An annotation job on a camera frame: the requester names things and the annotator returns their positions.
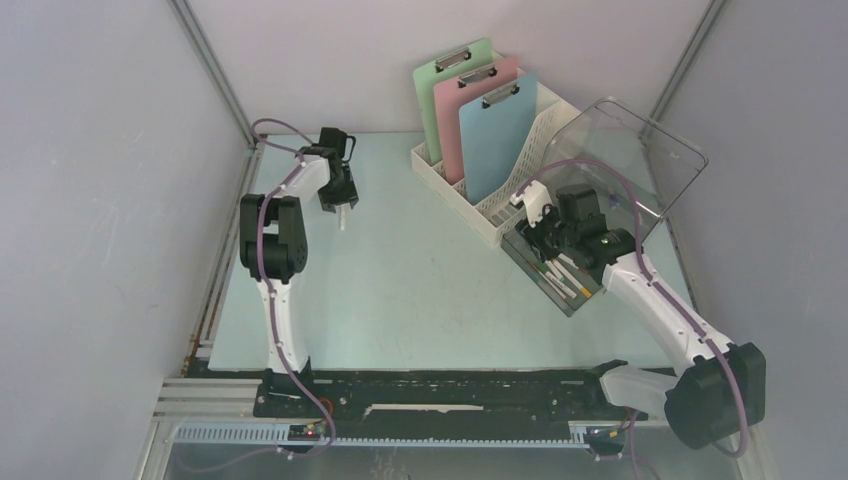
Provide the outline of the light green cap marker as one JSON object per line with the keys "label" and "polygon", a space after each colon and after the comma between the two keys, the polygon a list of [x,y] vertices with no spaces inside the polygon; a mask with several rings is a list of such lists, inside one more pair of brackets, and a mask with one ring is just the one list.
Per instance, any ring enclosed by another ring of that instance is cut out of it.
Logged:
{"label": "light green cap marker", "polygon": [[560,279],[552,273],[546,266],[541,264],[535,264],[534,267],[547,279],[549,283],[552,285],[556,285],[558,288],[564,289],[563,283]]}

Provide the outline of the clear grey drawer box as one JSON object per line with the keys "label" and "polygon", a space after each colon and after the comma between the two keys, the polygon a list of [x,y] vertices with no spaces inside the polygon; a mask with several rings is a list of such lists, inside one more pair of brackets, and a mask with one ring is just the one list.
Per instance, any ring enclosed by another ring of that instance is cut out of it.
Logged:
{"label": "clear grey drawer box", "polygon": [[[591,186],[609,227],[630,231],[649,261],[664,266],[675,245],[668,225],[670,209],[707,165],[707,155],[692,142],[654,119],[638,115],[624,102],[606,98],[555,134],[545,149],[541,168],[520,188],[537,180],[555,197],[567,186]],[[619,196],[620,209],[609,208],[610,194]],[[564,308],[535,282],[571,317],[603,287],[577,266],[575,275],[592,293],[585,298],[551,262],[539,261],[516,228],[525,217],[505,233],[503,249],[534,282],[531,262],[548,267],[572,289],[576,297],[570,308]]]}

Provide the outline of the blue clipboard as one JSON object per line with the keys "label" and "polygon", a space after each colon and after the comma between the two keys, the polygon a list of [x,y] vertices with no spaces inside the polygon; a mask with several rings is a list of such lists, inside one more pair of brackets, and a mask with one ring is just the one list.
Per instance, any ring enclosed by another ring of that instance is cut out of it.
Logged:
{"label": "blue clipboard", "polygon": [[508,179],[536,118],[538,74],[522,75],[459,109],[466,199],[477,205]]}

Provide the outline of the white file organizer rack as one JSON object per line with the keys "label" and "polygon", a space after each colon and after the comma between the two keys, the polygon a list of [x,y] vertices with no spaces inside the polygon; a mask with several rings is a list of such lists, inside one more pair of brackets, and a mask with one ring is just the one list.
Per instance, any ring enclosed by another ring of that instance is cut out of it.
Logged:
{"label": "white file organizer rack", "polygon": [[427,142],[411,150],[412,171],[464,222],[491,246],[525,217],[524,211],[510,203],[512,194],[542,166],[545,149],[556,133],[580,111],[543,85],[537,87],[536,117],[522,141],[522,149],[507,181],[482,201],[466,199],[465,183],[450,184],[444,178],[442,162],[431,163]]}

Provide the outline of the green clipboard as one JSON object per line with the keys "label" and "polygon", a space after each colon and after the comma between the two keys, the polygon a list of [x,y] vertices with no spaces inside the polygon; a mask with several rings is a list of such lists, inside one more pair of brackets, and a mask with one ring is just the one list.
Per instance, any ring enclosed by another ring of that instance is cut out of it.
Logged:
{"label": "green clipboard", "polygon": [[429,164],[442,160],[435,112],[434,87],[442,81],[469,72],[492,62],[492,41],[482,38],[417,67],[413,83],[421,113]]}

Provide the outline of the pink clipboard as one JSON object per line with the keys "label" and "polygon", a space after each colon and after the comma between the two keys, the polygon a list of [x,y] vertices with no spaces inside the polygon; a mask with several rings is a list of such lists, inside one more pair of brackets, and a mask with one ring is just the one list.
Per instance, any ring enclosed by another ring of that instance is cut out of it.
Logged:
{"label": "pink clipboard", "polygon": [[454,185],[464,178],[459,110],[461,107],[518,77],[517,56],[444,80],[434,86],[435,113],[444,178]]}

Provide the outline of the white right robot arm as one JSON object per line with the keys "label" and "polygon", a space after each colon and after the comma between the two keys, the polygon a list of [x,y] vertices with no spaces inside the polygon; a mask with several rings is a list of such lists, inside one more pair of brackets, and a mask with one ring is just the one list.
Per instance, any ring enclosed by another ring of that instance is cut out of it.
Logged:
{"label": "white right robot arm", "polygon": [[516,228],[543,260],[571,259],[635,311],[674,370],[665,375],[611,363],[581,392],[585,411],[606,418],[619,407],[663,416],[686,446],[702,449],[733,434],[743,456],[750,429],[763,420],[766,358],[753,343],[738,345],[711,326],[659,275],[630,231],[609,227],[596,191],[567,186],[550,196],[532,181],[510,199],[525,209]]}

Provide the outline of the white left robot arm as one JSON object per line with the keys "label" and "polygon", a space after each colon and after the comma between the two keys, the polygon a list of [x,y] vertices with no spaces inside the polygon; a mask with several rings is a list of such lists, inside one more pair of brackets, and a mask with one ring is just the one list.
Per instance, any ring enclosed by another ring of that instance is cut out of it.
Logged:
{"label": "white left robot arm", "polygon": [[310,364],[301,329],[294,319],[292,296],[297,276],[307,265],[309,247],[303,206],[316,197],[323,211],[346,216],[359,201],[350,167],[355,136],[324,127],[316,142],[290,152],[295,165],[270,192],[245,194],[239,203],[239,259],[256,282],[266,314],[267,369],[274,374],[300,374]]}

